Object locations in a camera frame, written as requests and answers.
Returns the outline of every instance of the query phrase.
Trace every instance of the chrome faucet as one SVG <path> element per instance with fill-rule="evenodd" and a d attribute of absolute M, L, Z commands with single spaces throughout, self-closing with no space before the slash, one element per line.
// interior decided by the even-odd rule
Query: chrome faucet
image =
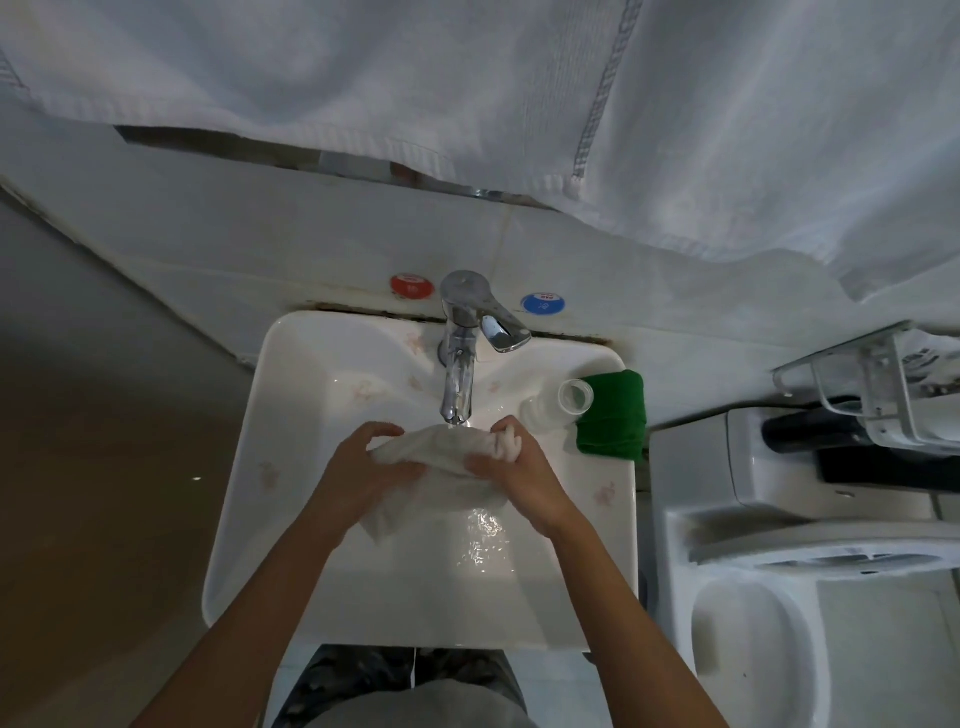
<path fill-rule="evenodd" d="M 444 340 L 437 351 L 446 367 L 440 414 L 451 425 L 465 425 L 473 408 L 477 329 L 500 353 L 519 349 L 531 334 L 493 297 L 490 283 L 479 273 L 454 271 L 440 284 L 440 296 L 446 315 Z"/>

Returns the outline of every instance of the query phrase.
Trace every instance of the person's left hand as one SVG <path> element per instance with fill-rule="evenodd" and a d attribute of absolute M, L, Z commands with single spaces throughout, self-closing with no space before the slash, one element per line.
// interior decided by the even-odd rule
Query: person's left hand
<path fill-rule="evenodd" d="M 420 463 L 374 463 L 367 445 L 374 437 L 396 437 L 403 427 L 390 423 L 365 423 L 344 440 L 326 466 L 304 515 L 314 518 L 338 546 L 344 536 L 383 495 L 396 485 L 412 483 L 423 475 Z"/>

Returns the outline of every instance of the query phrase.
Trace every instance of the round sticker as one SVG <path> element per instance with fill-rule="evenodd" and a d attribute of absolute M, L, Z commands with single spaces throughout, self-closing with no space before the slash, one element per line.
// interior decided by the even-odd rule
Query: round sticker
<path fill-rule="evenodd" d="M 429 298 L 433 293 L 433 283 L 423 276 L 414 276 L 409 273 L 401 273 L 390 279 L 390 288 L 402 299 L 420 299 Z"/>
<path fill-rule="evenodd" d="M 520 302 L 523 310 L 537 316 L 552 316 L 564 310 L 566 302 L 556 293 L 531 293 Z"/>

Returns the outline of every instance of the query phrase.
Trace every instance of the camouflage pants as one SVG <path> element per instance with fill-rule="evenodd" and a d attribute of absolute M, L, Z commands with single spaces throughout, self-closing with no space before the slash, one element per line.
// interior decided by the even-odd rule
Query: camouflage pants
<path fill-rule="evenodd" d="M 524 713 L 527 710 L 500 650 L 325 644 L 303 671 L 274 728 L 303 728 L 345 700 L 369 692 L 409 690 L 412 682 L 419 686 L 434 680 L 479 685 L 512 700 Z"/>

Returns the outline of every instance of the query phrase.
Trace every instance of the hand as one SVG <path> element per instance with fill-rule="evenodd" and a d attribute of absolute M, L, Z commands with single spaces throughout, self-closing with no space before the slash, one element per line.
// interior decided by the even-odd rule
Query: hand
<path fill-rule="evenodd" d="M 426 470 L 420 463 L 380 465 L 373 462 L 367 445 L 374 437 L 396 437 L 403 427 L 365 423 L 333 453 L 324 476 L 304 508 L 316 518 L 338 546 L 344 536 L 383 495 L 396 485 L 412 483 Z"/>
<path fill-rule="evenodd" d="M 541 535 L 553 539 L 583 515 L 554 474 L 540 443 L 516 417 L 503 418 L 490 432 L 502 432 L 507 425 L 512 425 L 523 441 L 515 463 L 473 454 L 467 456 L 464 466 L 474 475 L 496 483 Z"/>

